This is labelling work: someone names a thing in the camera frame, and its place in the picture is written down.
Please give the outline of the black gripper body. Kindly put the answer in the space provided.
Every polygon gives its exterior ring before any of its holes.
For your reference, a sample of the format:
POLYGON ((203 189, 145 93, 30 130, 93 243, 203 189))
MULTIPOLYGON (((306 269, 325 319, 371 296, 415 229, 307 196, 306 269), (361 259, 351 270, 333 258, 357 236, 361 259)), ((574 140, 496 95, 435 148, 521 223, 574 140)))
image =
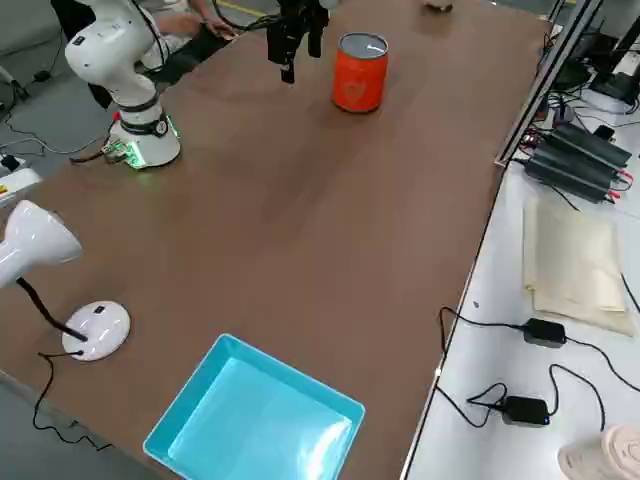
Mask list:
POLYGON ((329 10, 319 0, 280 0, 278 4, 279 23, 328 24, 329 10))

